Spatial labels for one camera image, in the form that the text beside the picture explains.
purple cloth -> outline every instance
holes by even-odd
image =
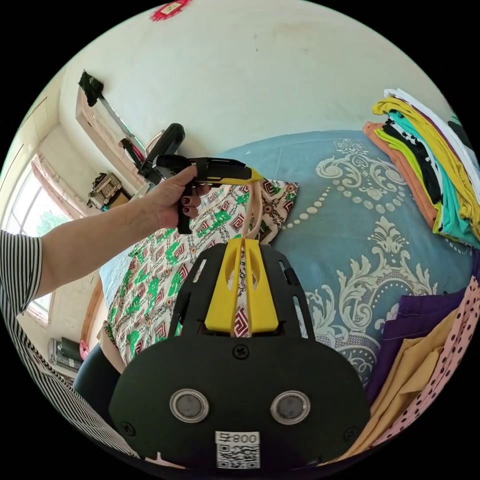
[[[395,320],[387,321],[383,327],[380,353],[366,386],[366,397],[370,405],[384,386],[404,339],[418,339],[428,335],[460,306],[464,294],[465,289],[447,295],[401,297]]]

air conditioner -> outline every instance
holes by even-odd
[[[52,366],[63,367],[77,373],[83,363],[80,356],[80,344],[62,337],[48,341],[48,361]]]

yellow shirt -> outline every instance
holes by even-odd
[[[391,110],[403,114],[418,134],[428,143],[430,150],[444,168],[456,189],[459,216],[470,222],[473,234],[480,240],[480,205],[477,203],[474,189],[462,162],[437,129],[408,103],[398,98],[388,97],[373,106],[375,115],[387,115]]]

black pants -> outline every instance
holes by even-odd
[[[97,344],[82,363],[73,382],[73,389],[113,428],[109,405],[119,378],[120,373]]]

black cloth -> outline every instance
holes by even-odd
[[[465,133],[465,130],[461,125],[459,125],[458,123],[455,123],[454,121],[449,121],[448,126],[456,133],[456,136],[467,148],[469,148],[470,150],[473,150],[472,144],[470,143],[470,140],[467,137],[467,134]]]
[[[115,426],[109,414],[109,405],[119,378],[120,373],[107,360],[100,345],[97,344],[81,364],[73,382],[73,389],[112,428]]]
[[[420,142],[413,143],[406,137],[402,136],[388,121],[383,125],[382,129],[387,135],[390,135],[394,139],[405,144],[413,153],[418,162],[418,166],[420,167],[423,183],[425,184],[426,191],[432,204],[435,205],[437,202],[442,202],[442,190],[440,189],[439,181],[437,180],[432,165],[426,160],[428,153],[425,150],[425,147]]]
[[[89,75],[86,71],[81,74],[78,84],[85,92],[88,106],[93,107],[97,103],[97,100],[102,96],[104,84],[93,76]]]

